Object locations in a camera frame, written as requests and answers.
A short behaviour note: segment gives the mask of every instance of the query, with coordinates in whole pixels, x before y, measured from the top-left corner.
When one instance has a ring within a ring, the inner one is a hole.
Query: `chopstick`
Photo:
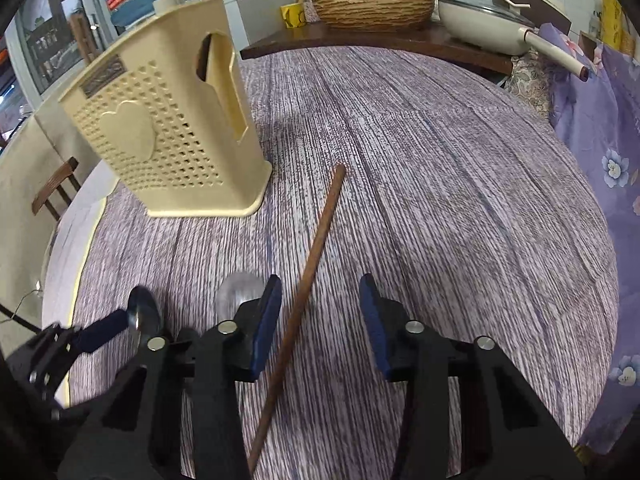
[[[285,373],[287,371],[287,365],[291,361],[293,355],[294,345],[300,332],[300,325],[302,324],[302,316],[305,313],[306,302],[309,299],[311,293],[311,286],[316,278],[316,270],[318,270],[318,263],[322,256],[322,250],[324,249],[324,242],[326,236],[329,233],[331,227],[331,221],[334,218],[335,207],[340,197],[340,190],[342,189],[342,183],[346,175],[347,169],[343,164],[338,164],[335,167],[334,179],[331,182],[329,193],[326,197],[324,204],[324,210],[318,222],[318,230],[316,231],[316,237],[314,238],[309,256],[306,259],[305,270],[302,273],[302,278],[298,283],[298,290],[293,299],[293,307],[291,309],[291,315],[287,322],[287,329],[285,330],[280,350],[278,352],[278,359],[276,361],[276,367],[273,374],[269,378],[269,387],[267,390],[267,398],[264,401],[264,407],[260,414],[260,422],[258,423],[258,429],[255,432],[254,442],[251,446],[251,453],[249,453],[249,471],[251,475],[254,474],[255,468],[258,465],[258,459],[260,453],[264,447],[264,441],[267,438],[269,431],[269,425],[273,412],[278,402],[278,397],[282,392]]]

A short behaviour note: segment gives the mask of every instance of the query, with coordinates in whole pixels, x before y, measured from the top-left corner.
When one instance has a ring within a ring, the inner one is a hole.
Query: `paisley fabric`
[[[549,118],[549,62],[531,50],[524,56],[513,57],[513,73],[507,79],[505,90],[533,106],[544,120]]]

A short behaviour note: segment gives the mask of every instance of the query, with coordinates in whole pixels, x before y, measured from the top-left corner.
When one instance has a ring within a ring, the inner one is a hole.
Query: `chair backrest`
[[[38,211],[40,211],[42,206],[45,206],[49,210],[53,218],[56,219],[56,221],[60,220],[60,215],[56,211],[56,209],[53,207],[51,202],[49,201],[49,197],[51,197],[54,191],[57,191],[62,197],[62,200],[65,201],[66,205],[67,206],[71,205],[71,199],[69,198],[69,195],[66,193],[66,191],[63,189],[62,183],[66,179],[69,179],[69,182],[71,182],[71,185],[74,187],[76,192],[80,191],[80,183],[74,177],[74,171],[76,170],[77,167],[78,167],[78,161],[75,160],[75,158],[71,157],[68,161],[66,161],[62,166],[60,166],[56,170],[56,172],[51,176],[49,181],[38,192],[38,194],[36,195],[36,198],[33,200],[33,203],[31,204],[31,211],[33,212],[34,215],[37,214]]]

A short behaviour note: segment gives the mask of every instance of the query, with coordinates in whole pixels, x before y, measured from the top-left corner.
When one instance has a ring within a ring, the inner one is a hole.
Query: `yellow mug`
[[[302,3],[283,5],[280,7],[282,19],[287,28],[304,27],[306,25],[305,7]]]

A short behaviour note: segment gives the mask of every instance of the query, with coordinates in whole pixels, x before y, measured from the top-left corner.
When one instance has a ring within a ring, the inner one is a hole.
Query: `purple floral fabric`
[[[582,82],[553,68],[549,121],[593,187],[616,248],[618,339],[604,393],[582,438],[606,453],[640,404],[640,65],[606,45],[591,62],[550,24],[540,36],[591,69]]]

